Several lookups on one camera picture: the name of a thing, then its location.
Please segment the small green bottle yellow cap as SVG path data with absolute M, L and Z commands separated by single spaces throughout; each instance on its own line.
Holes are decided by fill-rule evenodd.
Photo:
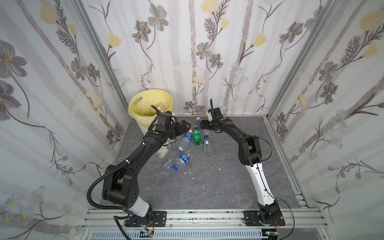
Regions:
M 202 134 L 198 126 L 194 126 L 193 129 L 193 144 L 199 146 L 202 144 Z

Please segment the crushed clear bottle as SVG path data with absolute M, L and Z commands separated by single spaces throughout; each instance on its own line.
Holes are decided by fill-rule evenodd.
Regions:
M 183 150 L 184 149 L 182 147 L 178 147 L 177 149 L 174 149 L 171 152 L 168 159 L 166 160 L 166 162 L 164 163 L 163 170 L 166 170 L 166 171 L 171 170 L 173 166 L 176 164 L 177 159 L 182 155 Z

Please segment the clear bottle blue label white cap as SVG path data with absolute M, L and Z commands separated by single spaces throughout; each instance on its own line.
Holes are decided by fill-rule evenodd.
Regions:
M 202 129 L 202 118 L 197 117 L 197 126 L 202 134 L 202 136 L 208 135 L 208 130 Z

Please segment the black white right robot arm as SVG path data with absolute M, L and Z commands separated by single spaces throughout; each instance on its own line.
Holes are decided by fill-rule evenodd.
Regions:
M 222 114 L 220 108 L 214 108 L 213 100 L 210 100 L 210 105 L 208 113 L 211 118 L 202 120 L 200 127 L 203 130 L 226 133 L 238 144 L 239 161 L 248 170 L 257 193 L 259 208 L 257 211 L 244 212 L 243 223 L 247 226 L 284 226 L 285 218 L 279 202 L 285 200 L 276 199 L 267 182 L 263 170 L 265 160 L 262 156 L 261 138 L 247 134 L 237 127 L 231 118 Z

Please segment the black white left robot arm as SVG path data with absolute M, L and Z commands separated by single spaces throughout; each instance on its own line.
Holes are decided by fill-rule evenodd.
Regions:
M 120 210 L 128 217 L 136 217 L 139 225 L 148 226 L 154 219 L 152 206 L 139 196 L 138 175 L 147 161 L 155 154 L 167 140 L 173 140 L 187 133 L 191 124 L 178 121 L 170 111 L 156 111 L 155 120 L 150 124 L 140 145 L 124 161 L 107 167 L 105 174 L 96 179 L 87 191 L 88 203 L 97 209 Z M 92 199 L 94 188 L 103 183 L 102 199 L 113 203 L 104 206 Z

